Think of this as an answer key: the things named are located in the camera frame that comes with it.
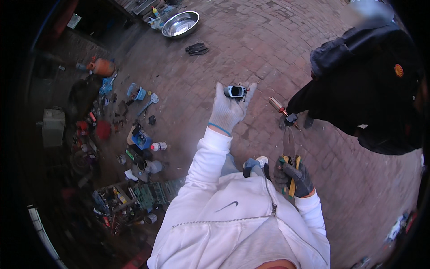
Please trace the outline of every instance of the blue jeans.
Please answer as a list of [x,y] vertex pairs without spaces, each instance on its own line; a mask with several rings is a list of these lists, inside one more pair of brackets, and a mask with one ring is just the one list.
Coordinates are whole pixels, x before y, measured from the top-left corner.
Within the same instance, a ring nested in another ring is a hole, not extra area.
[[[257,175],[266,178],[263,170],[260,168],[259,161],[249,158],[245,162],[245,168],[251,168],[251,172],[254,172]],[[222,166],[222,169],[221,169],[221,176],[225,176],[231,173],[238,173],[238,172],[240,171],[236,168],[236,164],[234,163],[234,157],[230,153],[228,153],[226,155],[224,165]]]

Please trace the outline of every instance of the blue wristband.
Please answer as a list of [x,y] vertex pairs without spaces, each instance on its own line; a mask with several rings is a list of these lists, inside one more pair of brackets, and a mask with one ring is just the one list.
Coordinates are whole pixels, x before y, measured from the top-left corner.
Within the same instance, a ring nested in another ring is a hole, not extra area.
[[221,127],[219,127],[218,125],[216,125],[216,124],[213,124],[213,123],[208,123],[208,125],[213,125],[213,126],[215,126],[215,127],[217,127],[218,129],[220,129],[221,131],[223,131],[223,132],[225,132],[226,134],[228,134],[228,136],[231,136],[231,134],[229,133],[229,132],[227,132],[226,130],[224,130],[224,129],[222,129]]

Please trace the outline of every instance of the person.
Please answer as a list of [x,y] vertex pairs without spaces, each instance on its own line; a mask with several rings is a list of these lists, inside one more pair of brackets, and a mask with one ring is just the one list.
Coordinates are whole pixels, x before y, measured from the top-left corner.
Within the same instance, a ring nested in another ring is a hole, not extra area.
[[166,211],[148,268],[330,268],[321,204],[306,167],[284,164],[275,175],[278,182],[295,180],[295,209],[263,173],[267,158],[249,159],[241,173],[229,154],[232,129],[257,88],[243,86],[245,101],[237,101],[216,85],[208,127]]
[[313,80],[286,108],[308,110],[305,129],[314,119],[328,121],[385,155],[421,147],[424,70],[412,40],[397,25],[348,30],[311,52],[311,69]]

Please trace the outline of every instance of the gray work glove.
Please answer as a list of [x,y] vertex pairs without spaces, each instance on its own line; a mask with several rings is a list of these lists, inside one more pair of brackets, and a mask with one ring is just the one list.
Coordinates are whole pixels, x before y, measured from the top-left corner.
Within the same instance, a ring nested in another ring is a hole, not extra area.
[[226,97],[224,95],[224,86],[221,83],[216,84],[214,105],[209,125],[218,127],[229,135],[233,127],[244,119],[249,102],[257,89],[256,83],[249,85],[249,82],[244,82],[239,85],[248,89],[245,101],[243,99],[237,100],[236,98]]
[[299,164],[297,170],[290,164],[282,164],[278,159],[275,164],[273,176],[275,184],[278,187],[287,187],[288,189],[290,188],[291,178],[293,178],[296,186],[294,196],[299,198],[307,197],[314,189],[309,172],[302,163]]

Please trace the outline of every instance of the white work glove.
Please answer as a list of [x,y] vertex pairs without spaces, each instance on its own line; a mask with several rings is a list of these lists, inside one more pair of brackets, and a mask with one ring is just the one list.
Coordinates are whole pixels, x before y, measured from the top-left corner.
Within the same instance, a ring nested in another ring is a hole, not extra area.
[[238,101],[236,98],[226,97],[224,95],[224,86],[219,82],[216,84],[214,105],[209,119],[209,125],[218,127],[229,136],[231,136],[233,127],[244,119],[249,102],[257,89],[256,83],[249,85],[249,82],[244,82],[239,85],[248,89],[245,101],[243,101],[243,98]]

